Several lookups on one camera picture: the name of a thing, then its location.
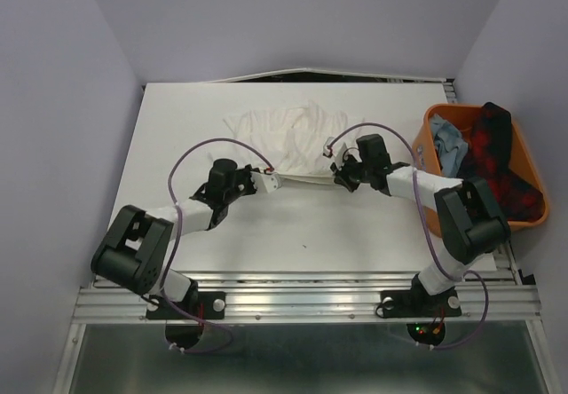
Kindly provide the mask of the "white skirt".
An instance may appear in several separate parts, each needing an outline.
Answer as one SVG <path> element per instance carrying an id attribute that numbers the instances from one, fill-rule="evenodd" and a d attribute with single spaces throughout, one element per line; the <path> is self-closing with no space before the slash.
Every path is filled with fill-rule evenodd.
<path id="1" fill-rule="evenodd" d="M 288 108 L 266 108 L 229 115 L 224 124 L 231 136 L 256 149 L 286 180 L 316 185 L 333 183 L 331 160 L 324 146 L 362 116 L 328 112 L 314 101 Z"/>

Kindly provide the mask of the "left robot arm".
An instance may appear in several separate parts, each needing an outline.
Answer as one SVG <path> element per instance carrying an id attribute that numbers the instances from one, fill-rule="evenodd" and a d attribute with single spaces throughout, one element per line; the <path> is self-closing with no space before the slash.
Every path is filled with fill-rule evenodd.
<path id="1" fill-rule="evenodd" d="M 170 311 L 189 317 L 198 297 L 191 291 L 194 282 L 167 263 L 174 256 L 170 243 L 177 247 L 184 235 L 216 228 L 239 198 L 280 187 L 278 176 L 267 169 L 218 159 L 207 182 L 188 199 L 150 210 L 122 207 L 91 259 L 91 271 L 138 296 L 167 296 Z"/>

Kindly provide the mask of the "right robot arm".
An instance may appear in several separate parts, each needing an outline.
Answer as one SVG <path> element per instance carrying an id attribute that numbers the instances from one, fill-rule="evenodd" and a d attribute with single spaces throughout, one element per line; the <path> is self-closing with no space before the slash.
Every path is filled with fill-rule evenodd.
<path id="1" fill-rule="evenodd" d="M 433 263 L 420 271 L 419 287 L 408 293 L 411 309 L 428 314 L 440 304 L 440 294 L 462 280 L 482 256 L 510 238 L 507 218 L 486 180 L 437 176 L 404 162 L 393 162 L 383 137 L 370 134 L 356 140 L 358 156 L 347 145 L 334 149 L 330 139 L 323 154 L 333 160 L 334 183 L 354 192 L 362 184 L 389 197 L 416 203 Z"/>

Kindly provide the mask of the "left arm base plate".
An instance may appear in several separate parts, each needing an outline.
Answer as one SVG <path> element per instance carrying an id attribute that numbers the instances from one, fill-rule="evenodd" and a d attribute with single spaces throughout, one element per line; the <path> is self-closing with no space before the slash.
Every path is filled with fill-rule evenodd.
<path id="1" fill-rule="evenodd" d="M 149 320 L 181 320 L 185 316 L 157 295 L 150 296 L 145 317 Z M 225 318 L 226 293 L 223 291 L 200 291 L 188 294 L 181 302 L 172 301 L 180 310 L 199 319 L 222 320 Z"/>

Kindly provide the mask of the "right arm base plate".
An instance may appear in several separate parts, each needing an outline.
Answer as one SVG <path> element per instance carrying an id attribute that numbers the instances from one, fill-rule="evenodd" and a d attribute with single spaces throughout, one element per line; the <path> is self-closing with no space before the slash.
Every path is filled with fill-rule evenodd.
<path id="1" fill-rule="evenodd" d="M 384 290 L 375 306 L 375 315 L 382 319 L 427 319 L 460 317 L 461 303 L 454 289 L 438 294 L 408 290 Z"/>

